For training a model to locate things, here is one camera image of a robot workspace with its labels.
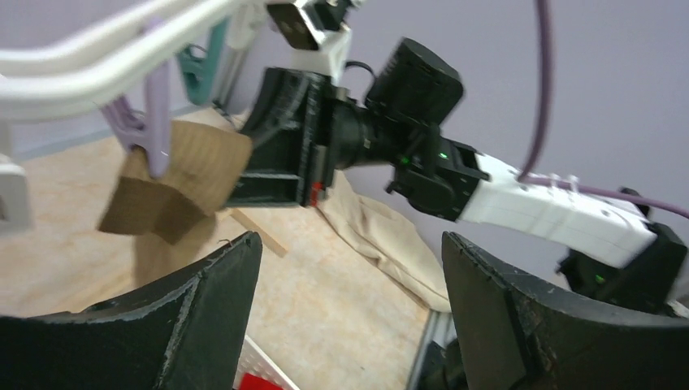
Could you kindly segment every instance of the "wooden stick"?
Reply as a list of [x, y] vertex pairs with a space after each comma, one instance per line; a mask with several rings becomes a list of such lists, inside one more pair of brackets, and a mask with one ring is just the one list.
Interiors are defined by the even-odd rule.
[[276, 254], [279, 258], [283, 258], [289, 249], [287, 245], [283, 244], [278, 236], [272, 232], [263, 223], [260, 223], [256, 218], [248, 215], [247, 211], [242, 209], [224, 209], [218, 213], [218, 222], [220, 223], [227, 217], [233, 217], [246, 230], [251, 230], [261, 236], [261, 241], [268, 249]]

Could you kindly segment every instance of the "white bracket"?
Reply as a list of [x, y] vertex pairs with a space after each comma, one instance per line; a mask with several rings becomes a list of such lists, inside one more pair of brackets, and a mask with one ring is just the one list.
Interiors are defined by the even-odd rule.
[[26, 172], [0, 154], [0, 237], [33, 227]]
[[338, 85], [345, 72], [351, 45], [352, 30], [343, 24], [340, 31], [323, 41], [320, 50], [293, 50], [291, 68], [330, 76], [332, 84]]
[[479, 181], [461, 220], [490, 223], [563, 244], [611, 267], [623, 268], [648, 247], [656, 234], [628, 202], [516, 180], [517, 169], [498, 158], [477, 154], [490, 175]]

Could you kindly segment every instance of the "beige fabric bag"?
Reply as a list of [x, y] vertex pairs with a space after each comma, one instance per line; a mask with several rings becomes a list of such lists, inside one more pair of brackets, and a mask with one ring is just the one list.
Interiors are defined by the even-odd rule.
[[358, 195], [345, 174], [336, 172], [328, 199], [318, 208], [342, 239], [431, 309], [448, 313], [443, 268], [402, 214]]

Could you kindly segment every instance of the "red object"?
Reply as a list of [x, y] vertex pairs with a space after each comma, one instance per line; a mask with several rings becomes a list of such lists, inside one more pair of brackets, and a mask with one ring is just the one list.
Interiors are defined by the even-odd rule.
[[311, 206], [316, 207], [319, 203], [319, 193], [323, 189], [323, 183], [314, 183], [311, 187]]
[[238, 390], [283, 390], [276, 384], [251, 374], [244, 374]]

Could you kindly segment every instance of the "purple clothespin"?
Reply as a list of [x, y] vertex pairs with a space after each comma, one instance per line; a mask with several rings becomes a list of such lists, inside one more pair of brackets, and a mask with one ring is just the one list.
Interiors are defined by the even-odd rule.
[[[160, 24], [157, 19], [149, 23], [144, 33]], [[170, 162], [170, 70], [169, 61], [152, 71], [145, 80], [144, 118], [129, 105], [122, 95], [101, 108], [103, 116], [127, 152], [134, 146], [146, 151], [149, 174], [157, 179], [167, 170]]]

